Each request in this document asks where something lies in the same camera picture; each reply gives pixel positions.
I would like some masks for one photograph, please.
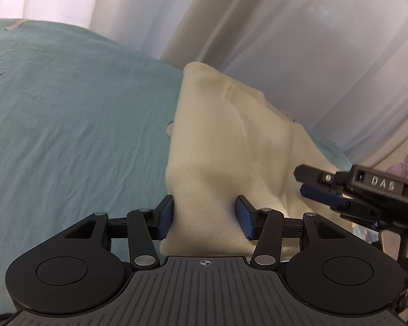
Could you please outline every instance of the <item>knit fabric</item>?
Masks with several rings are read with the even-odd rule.
[[[210,66],[187,65],[166,168],[174,221],[162,253],[250,257],[255,245],[234,214],[238,195],[256,209],[293,218],[314,211],[349,230],[351,224],[329,207],[301,197],[293,175],[300,164],[336,171],[305,129],[268,105],[262,92]],[[298,241],[288,240],[283,258],[297,251]]]

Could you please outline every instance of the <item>sheer curtain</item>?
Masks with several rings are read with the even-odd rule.
[[[205,62],[353,162],[408,136],[408,0],[0,0],[0,17],[76,24],[178,68]]]

